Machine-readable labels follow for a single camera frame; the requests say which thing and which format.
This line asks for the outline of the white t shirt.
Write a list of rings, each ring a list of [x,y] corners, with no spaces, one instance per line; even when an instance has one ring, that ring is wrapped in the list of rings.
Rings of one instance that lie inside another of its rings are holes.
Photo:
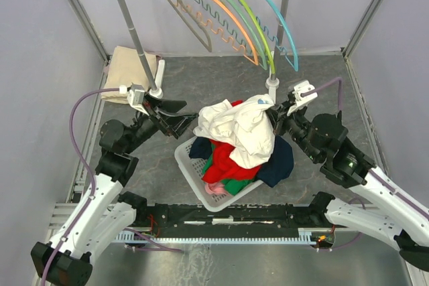
[[[203,107],[193,133],[233,146],[229,157],[240,167],[251,169],[269,160],[275,135],[266,110],[274,106],[268,94],[258,94],[233,106],[227,99]]]

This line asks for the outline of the navy blue t shirt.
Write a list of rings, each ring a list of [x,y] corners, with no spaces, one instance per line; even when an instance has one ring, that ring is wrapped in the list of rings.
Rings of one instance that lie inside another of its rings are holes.
[[[206,161],[212,155],[217,159],[231,159],[229,155],[232,150],[233,147],[227,143],[198,137],[190,149],[189,157],[191,159],[201,158]],[[269,160],[260,166],[255,180],[261,180],[271,188],[276,186],[281,180],[288,178],[294,168],[292,147],[283,138],[277,136],[273,153]]]

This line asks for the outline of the red t shirt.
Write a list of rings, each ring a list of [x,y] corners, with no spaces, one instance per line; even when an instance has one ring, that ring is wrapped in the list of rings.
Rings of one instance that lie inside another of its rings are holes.
[[[256,176],[274,148],[273,128],[266,114],[272,106],[273,100],[264,94],[237,104],[225,99],[200,110],[194,134],[214,145],[212,165],[203,176],[205,182]]]

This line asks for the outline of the green t shirt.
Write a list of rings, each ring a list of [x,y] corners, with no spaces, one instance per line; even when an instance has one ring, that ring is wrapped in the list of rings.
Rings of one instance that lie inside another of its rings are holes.
[[[217,159],[213,155],[209,157],[202,170],[202,181],[213,184],[224,184],[227,196],[236,196],[250,183],[254,182],[261,166],[246,169],[237,165],[232,159]]]

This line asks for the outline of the pink t shirt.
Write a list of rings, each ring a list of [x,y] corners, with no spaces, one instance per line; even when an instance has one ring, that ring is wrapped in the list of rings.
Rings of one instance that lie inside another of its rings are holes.
[[[205,183],[204,188],[206,193],[208,193],[209,195],[219,196],[229,194],[228,191],[226,191],[224,184],[222,184],[221,182],[216,182],[213,184]]]

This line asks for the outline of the grey hanger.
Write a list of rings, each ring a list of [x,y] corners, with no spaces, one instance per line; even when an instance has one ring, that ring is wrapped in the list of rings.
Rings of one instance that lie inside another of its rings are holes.
[[[206,28],[199,22],[192,10],[182,0],[166,0],[194,37],[208,51],[212,52],[212,42]]]

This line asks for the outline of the mint green hanger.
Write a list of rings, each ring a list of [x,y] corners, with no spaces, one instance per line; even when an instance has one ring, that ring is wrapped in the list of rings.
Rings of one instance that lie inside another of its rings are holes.
[[[263,43],[245,8],[238,0],[194,0],[210,17],[200,18],[204,26],[219,37],[252,64],[269,69],[268,59],[261,56]]]

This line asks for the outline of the yellow green hanger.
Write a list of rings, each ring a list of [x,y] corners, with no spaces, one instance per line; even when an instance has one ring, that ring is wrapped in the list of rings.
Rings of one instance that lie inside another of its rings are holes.
[[[269,68],[270,68],[270,74],[272,76],[275,75],[275,64],[273,61],[273,56],[271,54],[271,50],[269,48],[268,42],[267,42],[267,38],[265,37],[264,33],[262,32],[262,28],[260,26],[260,24],[257,22],[256,20],[256,16],[253,13],[252,9],[250,8],[250,6],[248,5],[248,3],[246,2],[246,0],[238,0],[238,2],[240,2],[240,4],[242,4],[242,6],[245,8],[246,12],[248,13],[248,15],[250,16],[253,24],[255,25],[257,32],[262,40],[263,43],[263,53],[261,54],[261,56],[263,56],[264,58],[268,59],[268,64],[269,64]]]

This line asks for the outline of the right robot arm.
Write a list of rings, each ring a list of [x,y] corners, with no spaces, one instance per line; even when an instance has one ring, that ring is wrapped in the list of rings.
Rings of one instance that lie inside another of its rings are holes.
[[[391,178],[348,138],[342,113],[321,113],[311,121],[306,109],[290,112],[288,103],[267,110],[275,133],[287,133],[292,141],[332,183],[350,190],[383,211],[345,210],[338,198],[308,209],[315,226],[327,222],[353,228],[397,250],[414,267],[428,270],[428,207],[393,182]]]

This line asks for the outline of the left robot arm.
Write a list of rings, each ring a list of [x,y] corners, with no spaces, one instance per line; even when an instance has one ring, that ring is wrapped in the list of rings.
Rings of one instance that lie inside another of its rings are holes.
[[[156,98],[139,86],[120,86],[136,112],[132,125],[107,121],[101,129],[102,155],[88,169],[90,184],[68,219],[46,243],[37,242],[31,258],[40,285],[86,285],[96,260],[130,225],[147,221],[147,200],[122,190],[139,162],[131,153],[158,131],[179,138],[196,113],[182,113],[184,100]]]

